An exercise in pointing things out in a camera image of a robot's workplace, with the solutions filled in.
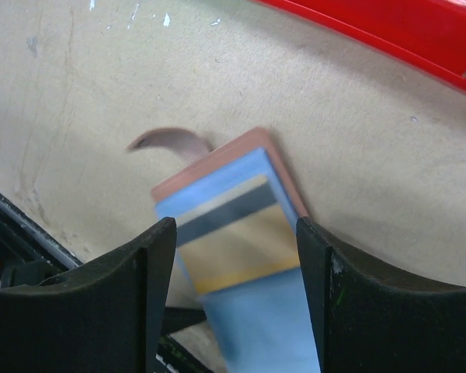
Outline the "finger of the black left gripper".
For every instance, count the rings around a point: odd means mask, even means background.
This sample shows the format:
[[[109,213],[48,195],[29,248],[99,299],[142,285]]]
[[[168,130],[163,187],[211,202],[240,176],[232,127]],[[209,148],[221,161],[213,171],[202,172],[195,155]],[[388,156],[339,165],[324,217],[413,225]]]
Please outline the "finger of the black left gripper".
[[[202,309],[189,309],[180,307],[165,307],[162,320],[162,335],[177,333],[183,329],[195,326],[207,320]]]

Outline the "gold card magnetic stripe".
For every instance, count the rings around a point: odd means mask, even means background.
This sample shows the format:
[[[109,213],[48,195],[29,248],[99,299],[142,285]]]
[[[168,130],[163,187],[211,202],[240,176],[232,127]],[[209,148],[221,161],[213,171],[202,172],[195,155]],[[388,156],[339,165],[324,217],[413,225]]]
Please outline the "gold card magnetic stripe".
[[[264,175],[178,216],[176,246],[197,294],[299,265],[295,234]]]

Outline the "brown leather card holder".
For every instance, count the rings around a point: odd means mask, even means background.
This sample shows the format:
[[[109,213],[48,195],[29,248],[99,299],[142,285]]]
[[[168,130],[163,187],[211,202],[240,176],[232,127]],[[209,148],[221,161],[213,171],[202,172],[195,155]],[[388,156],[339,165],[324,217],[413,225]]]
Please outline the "brown leather card holder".
[[[214,149],[187,129],[158,128],[128,146],[130,152],[148,148],[164,148],[187,161],[185,169],[153,187],[157,216],[177,220],[241,182],[264,175],[294,231],[297,250],[296,223],[308,212],[266,129],[254,128]],[[178,248],[177,262],[191,283]],[[209,294],[193,289],[229,372],[319,371],[300,262],[294,269]]]

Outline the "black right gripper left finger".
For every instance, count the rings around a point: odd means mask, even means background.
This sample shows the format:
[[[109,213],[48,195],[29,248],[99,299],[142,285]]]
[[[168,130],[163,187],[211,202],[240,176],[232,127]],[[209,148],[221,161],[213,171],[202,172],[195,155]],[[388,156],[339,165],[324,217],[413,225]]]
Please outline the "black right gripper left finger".
[[[42,283],[0,290],[0,372],[151,372],[176,222]]]

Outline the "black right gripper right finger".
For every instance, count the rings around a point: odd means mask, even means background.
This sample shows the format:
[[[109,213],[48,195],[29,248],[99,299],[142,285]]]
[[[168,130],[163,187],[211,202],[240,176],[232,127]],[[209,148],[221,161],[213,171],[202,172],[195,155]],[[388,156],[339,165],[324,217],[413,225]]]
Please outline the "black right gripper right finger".
[[[308,218],[297,250],[323,372],[466,372],[466,288],[395,267]]]

